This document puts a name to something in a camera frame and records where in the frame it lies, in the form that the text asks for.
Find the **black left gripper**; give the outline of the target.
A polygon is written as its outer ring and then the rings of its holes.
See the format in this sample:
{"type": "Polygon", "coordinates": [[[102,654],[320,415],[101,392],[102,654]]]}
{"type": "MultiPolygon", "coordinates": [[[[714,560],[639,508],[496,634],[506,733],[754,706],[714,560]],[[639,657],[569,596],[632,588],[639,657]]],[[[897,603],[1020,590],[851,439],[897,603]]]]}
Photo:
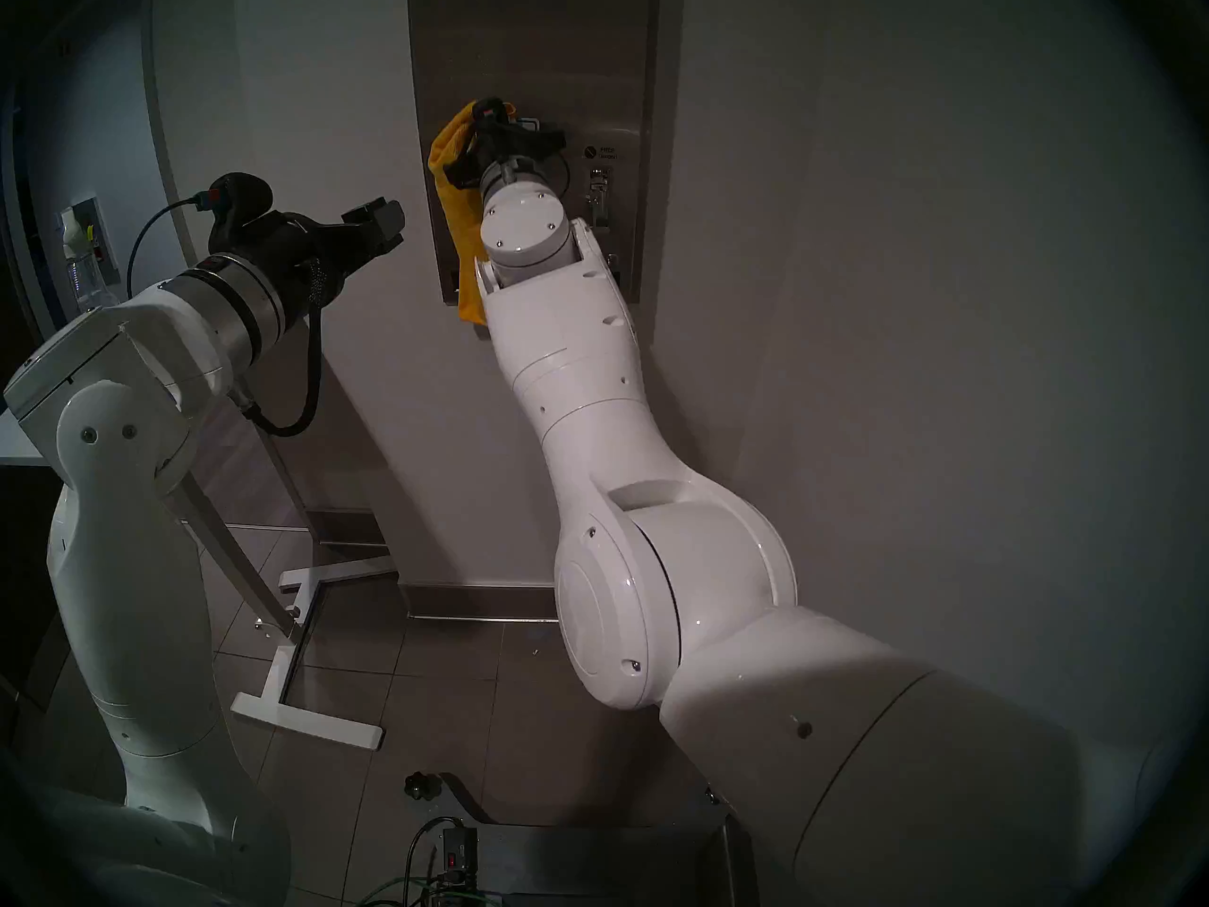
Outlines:
{"type": "Polygon", "coordinates": [[[268,281],[285,316],[302,316],[313,295],[330,305],[349,275],[368,258],[383,258],[403,244],[406,216],[398,200],[377,197],[341,214],[339,224],[319,224],[301,214],[270,212],[236,226],[232,214],[215,220],[209,253],[233,254],[268,281]]]}

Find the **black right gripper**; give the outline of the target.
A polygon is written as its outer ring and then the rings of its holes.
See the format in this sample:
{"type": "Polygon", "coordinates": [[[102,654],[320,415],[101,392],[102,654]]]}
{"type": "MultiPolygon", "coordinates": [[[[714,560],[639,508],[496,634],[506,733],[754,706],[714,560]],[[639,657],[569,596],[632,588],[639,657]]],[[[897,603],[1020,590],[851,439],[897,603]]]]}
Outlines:
{"type": "Polygon", "coordinates": [[[446,164],[446,179],[458,190],[479,190],[482,175],[492,166],[511,158],[530,162],[530,171],[540,156],[556,156],[566,149],[565,129],[530,129],[520,123],[486,123],[475,129],[475,154],[459,154],[446,164]]]}

